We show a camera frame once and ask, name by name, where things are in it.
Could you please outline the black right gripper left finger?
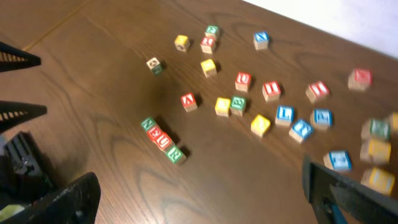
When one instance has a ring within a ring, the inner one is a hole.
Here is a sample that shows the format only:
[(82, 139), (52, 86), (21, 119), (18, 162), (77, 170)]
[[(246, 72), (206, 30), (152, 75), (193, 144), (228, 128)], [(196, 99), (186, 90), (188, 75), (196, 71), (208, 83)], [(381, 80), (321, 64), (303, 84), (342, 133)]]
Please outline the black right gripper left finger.
[(97, 176), (88, 172), (3, 224), (94, 223), (101, 198)]

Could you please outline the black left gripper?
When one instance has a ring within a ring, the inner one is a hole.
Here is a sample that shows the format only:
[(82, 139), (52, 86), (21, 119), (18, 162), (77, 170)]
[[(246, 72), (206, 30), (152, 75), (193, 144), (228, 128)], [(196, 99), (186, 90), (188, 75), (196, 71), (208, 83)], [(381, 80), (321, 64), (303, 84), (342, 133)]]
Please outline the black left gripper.
[[(47, 107), (1, 101), (1, 133), (47, 114)], [(1, 208), (33, 203), (56, 189), (30, 133), (1, 139)]]

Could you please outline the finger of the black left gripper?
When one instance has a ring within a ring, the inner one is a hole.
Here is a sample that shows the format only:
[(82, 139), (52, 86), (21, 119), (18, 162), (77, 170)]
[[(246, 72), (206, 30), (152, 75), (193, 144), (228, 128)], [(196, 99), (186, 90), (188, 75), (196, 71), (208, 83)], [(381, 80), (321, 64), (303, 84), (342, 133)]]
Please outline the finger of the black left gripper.
[(1, 72), (41, 65), (41, 58), (1, 42)]

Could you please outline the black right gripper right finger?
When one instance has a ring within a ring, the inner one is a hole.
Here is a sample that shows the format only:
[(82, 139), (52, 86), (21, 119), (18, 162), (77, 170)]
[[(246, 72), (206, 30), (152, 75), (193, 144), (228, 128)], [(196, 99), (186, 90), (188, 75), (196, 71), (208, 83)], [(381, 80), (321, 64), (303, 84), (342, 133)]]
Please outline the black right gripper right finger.
[(342, 210), (361, 223), (397, 223), (397, 201), (305, 155), (302, 186), (318, 223), (346, 223)]

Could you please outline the red E block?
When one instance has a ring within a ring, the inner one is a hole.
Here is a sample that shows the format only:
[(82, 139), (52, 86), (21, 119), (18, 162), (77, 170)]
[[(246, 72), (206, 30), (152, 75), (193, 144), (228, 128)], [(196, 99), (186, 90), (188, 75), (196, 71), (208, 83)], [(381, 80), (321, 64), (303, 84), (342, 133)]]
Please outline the red E block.
[(152, 142), (155, 142), (155, 140), (162, 134), (162, 130), (159, 128), (158, 125), (154, 125), (150, 129), (148, 129), (146, 133), (147, 133), (149, 139)]

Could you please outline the green N block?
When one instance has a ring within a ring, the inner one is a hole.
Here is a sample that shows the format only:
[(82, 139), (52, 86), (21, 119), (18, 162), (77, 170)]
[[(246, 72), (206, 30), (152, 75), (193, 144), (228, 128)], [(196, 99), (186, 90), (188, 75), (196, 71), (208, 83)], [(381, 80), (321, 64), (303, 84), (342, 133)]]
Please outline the green N block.
[(141, 128), (145, 131), (148, 132), (151, 128), (154, 126), (157, 126), (157, 123), (153, 120), (152, 117), (147, 117), (141, 122)]

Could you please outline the green R block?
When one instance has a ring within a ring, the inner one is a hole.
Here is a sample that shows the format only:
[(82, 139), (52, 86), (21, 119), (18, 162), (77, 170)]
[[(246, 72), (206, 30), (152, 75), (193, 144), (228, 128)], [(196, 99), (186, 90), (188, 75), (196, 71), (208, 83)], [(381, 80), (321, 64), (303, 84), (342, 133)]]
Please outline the green R block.
[(186, 155), (177, 147), (170, 147), (165, 153), (167, 158), (175, 165), (179, 165), (186, 160)]

